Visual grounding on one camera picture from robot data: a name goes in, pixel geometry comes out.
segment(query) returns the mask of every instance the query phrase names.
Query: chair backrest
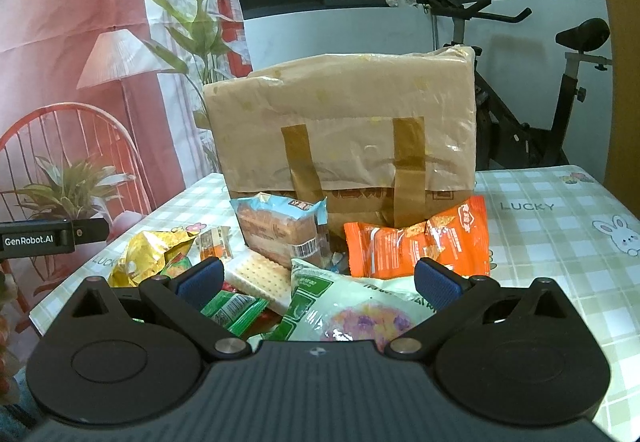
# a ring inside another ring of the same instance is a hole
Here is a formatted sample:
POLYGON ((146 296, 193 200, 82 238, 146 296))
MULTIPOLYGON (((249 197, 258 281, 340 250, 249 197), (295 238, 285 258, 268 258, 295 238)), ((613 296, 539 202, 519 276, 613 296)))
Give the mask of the chair backrest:
MULTIPOLYGON (((100 108, 61 102, 31 112, 0 137, 0 222, 30 218, 32 211, 18 205, 24 198, 18 200, 15 192, 31 183, 47 183, 36 157, 44 157, 59 168, 89 158, 98 167, 113 166, 117 174, 133 175, 132 180, 117 186, 120 198, 107 202, 108 220, 124 211, 141 215, 152 211, 140 155, 124 126, 100 108)), ((62 267, 63 262, 56 263, 58 259, 41 256, 2 264, 5 272, 12 272, 21 291, 18 305, 23 314, 69 271, 78 268, 62 267)))

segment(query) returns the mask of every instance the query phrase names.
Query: black device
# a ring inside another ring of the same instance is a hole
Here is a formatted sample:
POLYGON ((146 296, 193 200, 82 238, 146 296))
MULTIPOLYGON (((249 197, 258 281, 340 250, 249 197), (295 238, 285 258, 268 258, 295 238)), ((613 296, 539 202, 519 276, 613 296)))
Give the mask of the black device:
MULTIPOLYGON (((418 0, 429 6, 435 16, 446 16, 454 22, 453 38, 450 44, 464 44, 465 25, 471 19, 489 19, 504 23, 520 23, 528 18, 532 11, 524 9, 517 16, 504 16, 482 12, 491 5, 491 0, 477 2, 464 7, 456 0, 418 0)), ((609 39, 607 23, 599 18, 583 22, 575 28, 556 35, 556 43, 575 50, 567 53, 566 69, 562 76, 556 112, 550 130, 532 128, 528 123, 520 123, 509 110, 498 93, 475 69, 476 82, 476 170, 488 170, 490 161, 497 162, 506 169, 547 167, 568 164, 562 151, 562 144, 569 125, 575 99, 584 102, 586 90, 578 88, 578 69, 581 62, 596 64, 598 70, 606 70, 612 61, 600 56, 591 56, 591 52, 600 48, 609 39)), ((482 55, 480 47, 472 47, 478 57, 482 55)))
POLYGON ((0 222, 0 260, 66 254, 79 244, 103 242, 108 235, 104 218, 0 222))
POLYGON ((423 258, 415 285, 437 313, 380 354, 368 341, 252 353, 199 313, 223 278, 217 258, 138 288, 86 278, 28 362, 49 415, 28 442, 610 440, 590 422, 609 365, 551 279, 501 288, 423 258))

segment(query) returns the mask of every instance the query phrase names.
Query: white wall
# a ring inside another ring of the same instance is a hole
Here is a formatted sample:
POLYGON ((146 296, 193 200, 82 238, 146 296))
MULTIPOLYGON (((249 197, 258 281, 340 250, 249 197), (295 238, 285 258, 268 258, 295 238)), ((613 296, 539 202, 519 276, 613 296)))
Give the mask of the white wall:
MULTIPOLYGON (((557 32, 585 19, 607 19, 605 0, 498 0, 486 11, 514 15, 526 6, 533 15, 521 24, 473 20, 466 43, 484 49, 479 71, 521 120, 550 128, 564 71, 565 48, 557 32)), ((452 23, 440 18, 440 42, 450 39, 452 23)), ((245 22, 255 69, 322 53, 403 54, 432 49, 431 23, 421 9, 334 9, 270 16, 245 22)), ((607 43, 597 52, 610 56, 607 43)), ((612 74, 592 65, 580 68, 584 103, 576 102, 564 149, 598 180, 604 178, 612 111, 612 74)))

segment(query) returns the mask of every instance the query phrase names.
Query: table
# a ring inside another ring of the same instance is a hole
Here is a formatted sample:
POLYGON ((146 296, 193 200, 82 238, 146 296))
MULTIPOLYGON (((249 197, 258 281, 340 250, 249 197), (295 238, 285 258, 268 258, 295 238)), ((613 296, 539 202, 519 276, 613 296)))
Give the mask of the table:
MULTIPOLYGON (((611 365, 611 385, 596 423, 619 440, 635 441, 640 436, 640 246, 632 238, 622 245, 623 228, 613 220, 619 217, 629 236, 638 236, 640 222, 575 166, 480 172, 476 192, 487 206, 492 277, 503 286, 528 286, 539 276, 560 284, 611 365)), ((44 298, 31 311, 34 325, 45 332, 86 276, 106 278, 139 231, 196 222, 223 225, 231 228, 232 252, 246 248, 228 200, 222 175, 211 174, 189 187, 44 298)))

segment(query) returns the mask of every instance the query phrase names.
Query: orange snack bag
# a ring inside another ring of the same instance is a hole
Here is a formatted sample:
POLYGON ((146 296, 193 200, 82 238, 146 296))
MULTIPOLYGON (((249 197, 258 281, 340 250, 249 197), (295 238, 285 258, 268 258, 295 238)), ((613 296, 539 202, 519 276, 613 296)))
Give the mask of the orange snack bag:
POLYGON ((489 231, 482 196, 404 229, 351 222, 344 225, 354 278, 410 276, 431 258, 460 276, 489 275, 489 231))

